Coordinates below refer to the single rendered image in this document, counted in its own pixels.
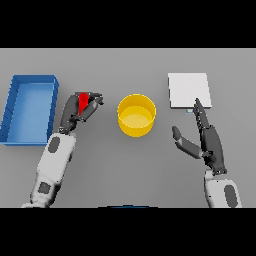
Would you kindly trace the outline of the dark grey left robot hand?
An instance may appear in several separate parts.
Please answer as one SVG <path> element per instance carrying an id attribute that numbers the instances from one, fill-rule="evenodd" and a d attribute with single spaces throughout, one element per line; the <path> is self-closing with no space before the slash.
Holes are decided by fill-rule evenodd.
<path id="1" fill-rule="evenodd" d="M 64 108 L 59 125 L 58 132 L 68 135 L 76 128 L 79 121 L 86 122 L 87 119 L 98 109 L 99 105 L 103 105 L 103 95 L 95 92 L 86 92 L 89 95 L 88 106 L 84 109 L 81 115 L 78 115 L 78 96 L 80 93 L 76 92 L 71 95 Z"/>

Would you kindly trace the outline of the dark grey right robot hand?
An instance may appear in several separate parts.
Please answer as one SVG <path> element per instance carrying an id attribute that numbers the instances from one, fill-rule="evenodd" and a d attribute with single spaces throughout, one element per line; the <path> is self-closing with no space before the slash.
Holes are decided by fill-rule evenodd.
<path id="1" fill-rule="evenodd" d="M 206 112 L 198 98 L 195 99 L 193 113 L 196 118 L 200 145 L 196 145 L 182 136 L 180 130 L 172 127 L 173 139 L 179 150 L 193 157 L 203 159 L 214 175 L 226 174 L 224 153 L 220 137 L 213 125 L 208 121 Z"/>

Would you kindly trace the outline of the red beaker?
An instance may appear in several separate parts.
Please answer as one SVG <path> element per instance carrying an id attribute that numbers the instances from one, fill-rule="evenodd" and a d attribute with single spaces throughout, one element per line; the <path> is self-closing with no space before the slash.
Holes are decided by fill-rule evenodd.
<path id="1" fill-rule="evenodd" d="M 81 115 L 84 109 L 88 106 L 89 95 L 84 92 L 78 96 L 78 115 Z"/>

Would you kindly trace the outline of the pale square measuring scale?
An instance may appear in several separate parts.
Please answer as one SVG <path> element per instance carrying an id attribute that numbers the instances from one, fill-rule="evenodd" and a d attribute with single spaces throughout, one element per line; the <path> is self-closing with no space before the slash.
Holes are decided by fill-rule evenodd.
<path id="1" fill-rule="evenodd" d="M 172 109 L 192 109 L 196 98 L 204 108 L 212 107 L 206 73 L 169 73 L 168 88 Z"/>

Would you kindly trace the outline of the yellow bowl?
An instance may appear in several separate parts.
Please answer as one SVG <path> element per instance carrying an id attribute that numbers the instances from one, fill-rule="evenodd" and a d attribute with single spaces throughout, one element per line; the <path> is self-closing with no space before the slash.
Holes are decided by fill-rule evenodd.
<path id="1" fill-rule="evenodd" d="M 124 97 L 117 108 L 120 130 L 133 138 L 148 134 L 152 130 L 155 118 L 156 106 L 143 94 L 130 94 Z"/>

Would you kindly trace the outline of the blue tray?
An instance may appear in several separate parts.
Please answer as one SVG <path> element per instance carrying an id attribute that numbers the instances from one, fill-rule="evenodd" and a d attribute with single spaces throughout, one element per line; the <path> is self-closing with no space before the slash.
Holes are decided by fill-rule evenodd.
<path id="1" fill-rule="evenodd" d="M 55 75 L 13 75 L 0 122 L 0 144 L 45 146 L 53 131 L 58 88 Z"/>

